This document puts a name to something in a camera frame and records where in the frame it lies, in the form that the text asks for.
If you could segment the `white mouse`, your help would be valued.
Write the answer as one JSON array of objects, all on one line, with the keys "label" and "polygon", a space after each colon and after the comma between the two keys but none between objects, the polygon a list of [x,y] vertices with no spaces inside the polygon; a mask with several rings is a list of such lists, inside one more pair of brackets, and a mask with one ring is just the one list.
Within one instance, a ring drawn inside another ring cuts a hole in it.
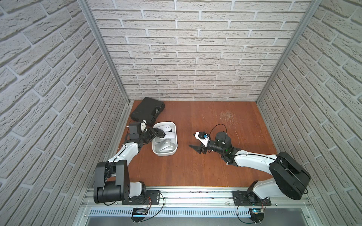
[{"label": "white mouse", "polygon": [[162,126],[159,127],[159,129],[161,129],[164,132],[172,132],[173,131],[170,125],[162,125]]},{"label": "white mouse", "polygon": [[176,137],[176,134],[174,132],[165,132],[163,139],[173,139],[175,137]]},{"label": "white mouse", "polygon": [[175,144],[169,140],[160,142],[155,146],[156,153],[167,153],[167,152],[173,152],[174,150],[175,150]]}]

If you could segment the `black mouse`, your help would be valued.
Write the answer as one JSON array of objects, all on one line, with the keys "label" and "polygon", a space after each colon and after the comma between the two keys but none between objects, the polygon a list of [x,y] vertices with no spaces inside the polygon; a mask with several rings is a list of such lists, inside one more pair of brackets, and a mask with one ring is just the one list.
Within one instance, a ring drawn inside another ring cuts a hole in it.
[{"label": "black mouse", "polygon": [[158,137],[158,138],[165,137],[165,132],[162,129],[154,128],[153,130],[154,130],[155,137]]}]

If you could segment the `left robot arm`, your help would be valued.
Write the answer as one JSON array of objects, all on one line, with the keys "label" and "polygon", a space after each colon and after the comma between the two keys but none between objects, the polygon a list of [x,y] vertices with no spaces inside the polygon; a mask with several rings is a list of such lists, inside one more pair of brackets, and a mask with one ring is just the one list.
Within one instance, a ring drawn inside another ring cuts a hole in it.
[{"label": "left robot arm", "polygon": [[131,182],[128,165],[144,144],[156,137],[154,129],[146,129],[139,134],[129,135],[120,150],[106,162],[96,166],[93,189],[94,202],[107,206],[118,201],[124,204],[151,205],[144,182]]}]

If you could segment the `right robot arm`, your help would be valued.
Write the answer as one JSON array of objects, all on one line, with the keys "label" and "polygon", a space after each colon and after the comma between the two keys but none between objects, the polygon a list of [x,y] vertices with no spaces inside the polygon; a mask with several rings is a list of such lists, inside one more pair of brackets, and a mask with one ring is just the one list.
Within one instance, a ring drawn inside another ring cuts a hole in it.
[{"label": "right robot arm", "polygon": [[244,197],[255,204],[264,199],[285,195],[292,200],[300,200],[308,193],[310,174],[287,152],[261,154],[248,152],[232,146],[226,132],[216,134],[215,140],[206,132],[197,131],[194,137],[201,142],[199,146],[189,145],[199,154],[216,152],[227,165],[247,167],[272,175],[271,179],[256,180],[249,186]]}]

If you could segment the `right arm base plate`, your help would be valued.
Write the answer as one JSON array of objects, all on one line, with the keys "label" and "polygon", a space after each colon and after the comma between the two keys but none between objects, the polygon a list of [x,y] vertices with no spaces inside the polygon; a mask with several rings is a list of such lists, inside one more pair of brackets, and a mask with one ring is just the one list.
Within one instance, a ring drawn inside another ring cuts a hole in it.
[{"label": "right arm base plate", "polygon": [[260,199],[255,195],[250,195],[247,191],[232,191],[232,197],[235,206],[250,205],[250,206],[271,206],[269,198]]}]

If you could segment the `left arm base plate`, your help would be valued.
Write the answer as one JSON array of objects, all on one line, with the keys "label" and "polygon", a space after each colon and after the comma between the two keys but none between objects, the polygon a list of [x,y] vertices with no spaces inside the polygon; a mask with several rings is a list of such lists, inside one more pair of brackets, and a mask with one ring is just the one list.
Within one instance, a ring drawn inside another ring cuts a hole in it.
[{"label": "left arm base plate", "polygon": [[150,190],[146,191],[146,194],[122,201],[122,205],[159,205],[160,197],[159,190]]}]

